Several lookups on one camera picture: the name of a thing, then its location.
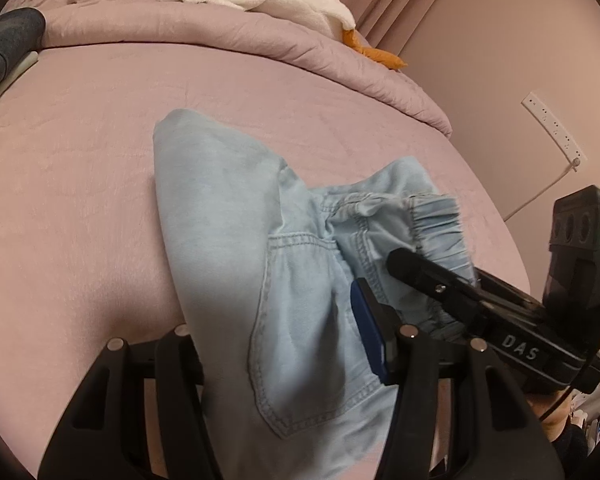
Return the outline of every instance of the power strip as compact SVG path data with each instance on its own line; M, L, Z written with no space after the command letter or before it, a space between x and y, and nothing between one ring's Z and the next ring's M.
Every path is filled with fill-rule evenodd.
M552 139L558 145L558 148L564 153L569 162L573 162L576 158L580 159L579 167L587 160L587 157L582 153L573 136L566 130L558 118L549 110L549 108L538 98L533 92L522 101L523 106L531 112L542 127L551 135Z

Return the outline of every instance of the bed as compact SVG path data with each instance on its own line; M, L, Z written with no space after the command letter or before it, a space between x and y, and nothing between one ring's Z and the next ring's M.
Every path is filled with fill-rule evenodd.
M45 1L39 61L0 99L0 434L31 472L109 338L149 340L182 322L152 153L154 125L174 108L263 141L310 186L415 156L458 197L474 263L528 290L446 116L407 76L269 16Z

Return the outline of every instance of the denim pants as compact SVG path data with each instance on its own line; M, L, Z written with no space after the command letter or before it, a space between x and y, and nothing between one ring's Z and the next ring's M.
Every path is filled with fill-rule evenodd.
M357 184L308 189L262 143L192 110L158 123L154 153L224 478L335 478L386 436L395 400L369 368L350 284L364 277L404 322L457 335L458 322L384 265L405 247L472 280L456 202L411 157Z

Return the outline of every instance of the black mount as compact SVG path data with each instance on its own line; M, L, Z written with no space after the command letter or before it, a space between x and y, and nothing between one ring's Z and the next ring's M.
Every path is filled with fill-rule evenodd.
M526 392L548 394L572 384L590 394L600 382L599 344L580 348L547 316L530 295L476 269L479 286L464 282L450 270L401 248L386 261L389 274L441 303L461 321L467 338L485 339L499 357L518 373ZM600 333L600 308L592 323Z
M437 341L403 325L364 279L352 306L365 349L383 384L398 384L375 480L426 480L438 408L438 380L452 379L451 436L440 480L563 480L562 465L536 415L497 354L480 338Z
M221 480L196 389L202 365L184 325L158 341L109 341L58 423L38 480L161 480L149 462L145 379L155 379L170 480Z

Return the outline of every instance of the pink bedsheet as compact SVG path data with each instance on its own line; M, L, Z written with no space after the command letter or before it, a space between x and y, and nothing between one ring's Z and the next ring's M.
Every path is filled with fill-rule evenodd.
M153 180L152 130L173 108L195 108L262 140L311 186L353 182L416 156L443 192L459 198L475 263L528 290L506 226L443 135L446 117L407 78L384 80L391 73L383 67L291 23L212 6L174 10L196 24L183 32L167 7L149 5L159 2L122 2L120 27L109 29L118 36L74 41L94 24L100 28L89 30L102 34L109 22L95 9L120 2L68 10L66 0L53 1L60 4L45 11L53 18L48 45L221 41L212 46L225 50L52 48L0 99L0 433L31 471L106 340L159 337L182 319ZM138 9L153 20L142 34L159 38L123 26L125 13ZM222 34L212 33L215 23ZM253 41L240 36L245 31ZM254 31L268 34L268 50ZM280 48L290 34L306 35L300 45L310 47Z

